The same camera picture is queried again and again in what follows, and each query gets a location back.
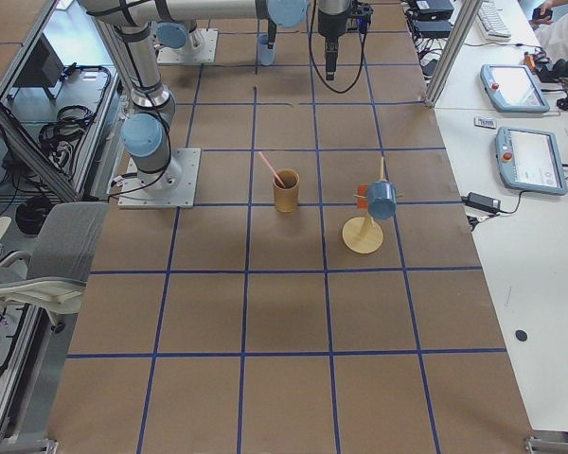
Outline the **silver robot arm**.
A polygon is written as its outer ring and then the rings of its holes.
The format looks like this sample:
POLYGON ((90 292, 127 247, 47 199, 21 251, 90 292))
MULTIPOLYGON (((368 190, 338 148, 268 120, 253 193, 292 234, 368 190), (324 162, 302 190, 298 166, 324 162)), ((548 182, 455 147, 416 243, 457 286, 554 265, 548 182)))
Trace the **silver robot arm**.
POLYGON ((151 21, 181 23, 211 19, 267 20, 267 46, 273 49, 279 27, 291 28, 307 15, 308 3, 293 0, 81 1, 87 13, 113 26, 142 26, 151 21))
MULTIPOLYGON (((123 69, 132 83, 134 107, 141 113, 152 112, 160 131, 168 132, 166 111, 174 107, 174 97, 161 79, 152 44, 151 23, 185 26, 198 20, 257 19, 268 22, 268 43, 275 43, 277 29, 297 26, 307 16, 305 1, 83 1, 86 13, 108 29, 115 39, 110 46, 123 60, 123 69)), ((321 82, 333 93, 329 83, 335 79, 339 39, 354 25, 365 46, 373 9, 360 1, 315 1, 311 25, 325 39, 326 70, 318 73, 321 82)))

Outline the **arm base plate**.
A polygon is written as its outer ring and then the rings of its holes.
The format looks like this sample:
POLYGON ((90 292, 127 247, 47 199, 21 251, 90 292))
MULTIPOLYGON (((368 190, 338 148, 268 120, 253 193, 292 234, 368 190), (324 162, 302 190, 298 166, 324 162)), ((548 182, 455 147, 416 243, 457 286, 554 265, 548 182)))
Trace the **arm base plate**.
POLYGON ((167 170, 153 176, 138 173, 130 158, 127 171, 134 176, 123 182, 117 205, 125 209, 192 208, 201 153, 200 148, 175 148, 167 170))
POLYGON ((162 24, 155 33, 158 43, 157 62, 163 65, 212 64, 216 57, 219 31, 196 28, 187 32, 177 24, 162 24))

